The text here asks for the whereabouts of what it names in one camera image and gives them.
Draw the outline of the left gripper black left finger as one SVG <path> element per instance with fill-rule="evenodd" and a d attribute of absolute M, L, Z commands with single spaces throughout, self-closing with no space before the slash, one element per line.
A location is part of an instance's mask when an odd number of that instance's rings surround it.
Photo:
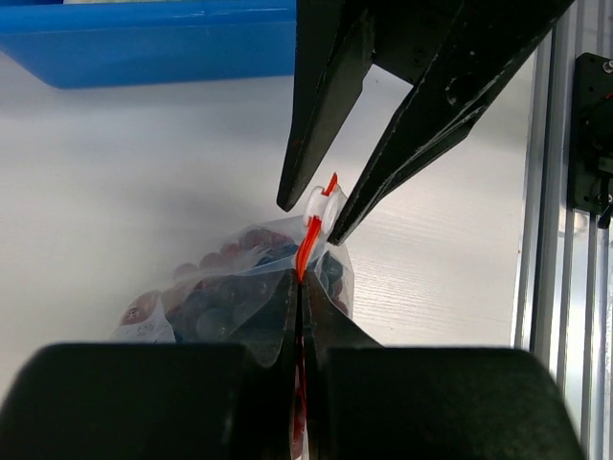
<path fill-rule="evenodd" d="M 59 343 L 1 407 L 5 459 L 288 459 L 298 281 L 218 342 Z"/>

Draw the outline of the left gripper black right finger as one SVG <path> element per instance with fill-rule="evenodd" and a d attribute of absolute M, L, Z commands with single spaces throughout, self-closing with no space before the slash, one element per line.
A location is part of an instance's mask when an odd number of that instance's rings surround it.
<path fill-rule="evenodd" d="M 313 459 L 580 459 L 563 399 L 513 348 L 385 347 L 301 286 Z"/>

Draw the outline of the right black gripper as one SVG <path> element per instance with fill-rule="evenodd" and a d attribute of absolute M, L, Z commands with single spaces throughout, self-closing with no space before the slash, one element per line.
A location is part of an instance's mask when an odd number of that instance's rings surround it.
<path fill-rule="evenodd" d="M 299 1 L 278 206 L 288 212 L 303 195 L 374 63 L 414 87 L 329 234 L 329 242 L 344 242 L 383 197 L 467 137 L 570 6 L 568 1 Z"/>

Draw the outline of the clear zip bag orange zipper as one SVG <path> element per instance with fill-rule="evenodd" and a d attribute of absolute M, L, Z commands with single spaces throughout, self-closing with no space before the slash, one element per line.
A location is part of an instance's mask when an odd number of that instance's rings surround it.
<path fill-rule="evenodd" d="M 326 242 L 346 197 L 333 177 L 314 188 L 301 216 L 241 230 L 178 266 L 170 282 L 141 294 L 111 335 L 121 342 L 194 344 L 227 341 L 281 292 L 288 270 L 311 272 L 332 304 L 352 314 L 353 273 L 345 247 Z"/>

